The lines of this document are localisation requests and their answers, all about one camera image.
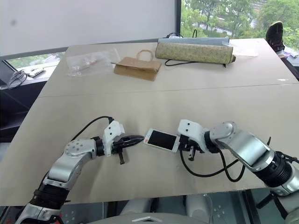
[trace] clear plastic bag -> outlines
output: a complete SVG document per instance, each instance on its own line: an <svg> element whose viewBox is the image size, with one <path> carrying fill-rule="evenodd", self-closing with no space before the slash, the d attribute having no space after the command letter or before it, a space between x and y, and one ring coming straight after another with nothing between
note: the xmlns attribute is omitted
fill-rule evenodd
<svg viewBox="0 0 299 224"><path fill-rule="evenodd" d="M120 58L116 49L93 52L66 58L69 71L68 76L83 77L113 72L114 62Z"/></svg>
<svg viewBox="0 0 299 224"><path fill-rule="evenodd" d="M233 47L233 55L235 56L250 56L256 57L258 56L258 52L255 49L246 48L244 46L240 47L232 43L222 42L223 46Z"/></svg>

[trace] small device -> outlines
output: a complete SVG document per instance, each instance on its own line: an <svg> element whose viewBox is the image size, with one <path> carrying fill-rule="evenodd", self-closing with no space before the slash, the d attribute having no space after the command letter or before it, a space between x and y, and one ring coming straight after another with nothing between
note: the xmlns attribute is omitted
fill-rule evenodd
<svg viewBox="0 0 299 224"><path fill-rule="evenodd" d="M179 137L151 128L143 142L147 145L176 153L179 146Z"/></svg>
<svg viewBox="0 0 299 224"><path fill-rule="evenodd" d="M41 74L42 72L44 72L43 68L42 69L33 69L33 70L31 70L31 72L28 76L33 78L33 77L37 76L38 74Z"/></svg>
<svg viewBox="0 0 299 224"><path fill-rule="evenodd" d="M297 58L297 57L299 56L299 54L298 54L297 52L292 52L292 53L291 53L291 56L292 56L293 58Z"/></svg>

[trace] shoe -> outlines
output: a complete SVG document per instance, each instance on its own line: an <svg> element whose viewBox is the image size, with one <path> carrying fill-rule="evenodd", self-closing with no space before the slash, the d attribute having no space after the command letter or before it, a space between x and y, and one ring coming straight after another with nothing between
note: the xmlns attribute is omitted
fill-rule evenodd
<svg viewBox="0 0 299 224"><path fill-rule="evenodd" d="M267 30L266 41L275 52L285 49L284 42L282 40L283 32L284 26L281 21L277 21L271 24L271 26Z"/></svg>

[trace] white phone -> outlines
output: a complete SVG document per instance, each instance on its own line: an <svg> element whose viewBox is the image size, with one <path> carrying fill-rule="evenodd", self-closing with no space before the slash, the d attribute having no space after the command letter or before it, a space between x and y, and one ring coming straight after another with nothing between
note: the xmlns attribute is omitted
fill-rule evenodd
<svg viewBox="0 0 299 224"><path fill-rule="evenodd" d="M144 144L176 153L179 146L179 137L151 128L143 142Z"/></svg>

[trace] robotic arm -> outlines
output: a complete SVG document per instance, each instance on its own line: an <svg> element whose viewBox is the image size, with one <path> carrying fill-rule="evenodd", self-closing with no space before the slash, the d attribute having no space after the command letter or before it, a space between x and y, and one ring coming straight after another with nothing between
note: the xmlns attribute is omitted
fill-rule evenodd
<svg viewBox="0 0 299 224"><path fill-rule="evenodd" d="M207 130L198 123L181 120L178 135L181 147L191 150L190 160L194 160L196 149L202 153L228 149L277 196L281 209L299 215L299 170L285 161L283 153L275 152L234 122L223 122Z"/></svg>
<svg viewBox="0 0 299 224"><path fill-rule="evenodd" d="M82 167L97 156L119 154L120 164L124 163L122 149L133 146L143 140L143 136L130 135L114 141L115 137L125 133L123 125L113 120L104 131L103 139L76 139L69 142L64 153L56 160L46 174L39 188L35 190L31 201L25 206L16 224L53 223L60 218L60 210Z"/></svg>

